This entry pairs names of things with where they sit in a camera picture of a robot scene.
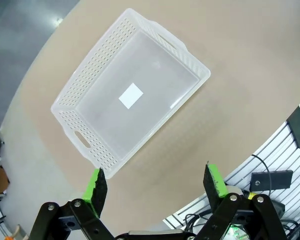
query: plastic basket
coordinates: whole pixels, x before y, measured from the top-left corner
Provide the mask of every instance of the plastic basket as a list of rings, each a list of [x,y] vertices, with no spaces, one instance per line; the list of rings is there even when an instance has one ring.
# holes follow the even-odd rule
[[[209,77],[183,42],[129,8],[84,58],[51,111],[109,179]]]

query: white square label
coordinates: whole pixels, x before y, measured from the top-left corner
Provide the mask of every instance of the white square label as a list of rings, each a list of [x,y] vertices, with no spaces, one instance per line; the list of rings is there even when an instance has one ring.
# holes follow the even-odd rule
[[[122,95],[119,97],[119,100],[127,109],[129,109],[143,94],[144,93],[134,83],[132,83],[124,91],[124,93],[122,93]]]

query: beige table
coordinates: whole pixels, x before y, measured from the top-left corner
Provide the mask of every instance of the beige table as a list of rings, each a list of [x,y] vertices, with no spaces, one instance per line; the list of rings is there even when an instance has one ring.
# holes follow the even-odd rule
[[[101,217],[116,233],[144,229],[203,194],[207,161],[229,174],[300,103],[300,1],[82,0],[21,85],[27,114],[76,189],[84,190],[93,166],[50,107],[126,8],[181,39],[211,77],[108,181]]]

